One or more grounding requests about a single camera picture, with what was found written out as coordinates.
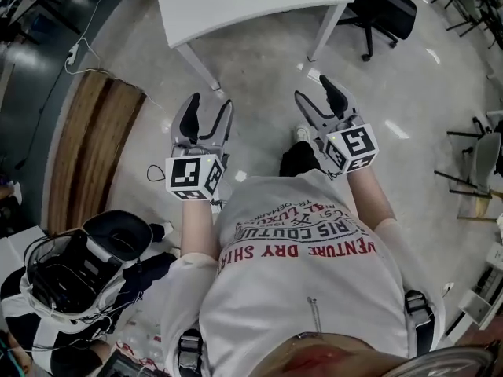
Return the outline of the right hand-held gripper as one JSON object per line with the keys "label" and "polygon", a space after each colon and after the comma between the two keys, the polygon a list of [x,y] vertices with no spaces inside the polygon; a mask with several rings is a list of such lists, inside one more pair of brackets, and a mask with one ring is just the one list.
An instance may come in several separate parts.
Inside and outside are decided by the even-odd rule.
{"label": "right hand-held gripper", "polygon": [[326,92],[332,111],[323,113],[304,93],[296,90],[294,100],[310,126],[320,153],[330,160],[340,174],[369,167],[379,153],[378,144],[369,123],[365,123],[356,108],[351,108],[347,95],[326,75],[319,81]]}

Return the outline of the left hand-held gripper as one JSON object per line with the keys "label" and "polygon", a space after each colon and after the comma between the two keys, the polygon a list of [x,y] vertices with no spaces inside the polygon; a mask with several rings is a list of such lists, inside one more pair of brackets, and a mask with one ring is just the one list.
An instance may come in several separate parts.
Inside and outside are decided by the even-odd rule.
{"label": "left hand-held gripper", "polygon": [[171,124],[172,151],[165,162],[165,187],[181,201],[219,201],[218,186],[226,170],[224,145],[233,121],[233,103],[227,100],[210,132],[198,138],[199,107],[200,94],[194,93],[182,104]]}

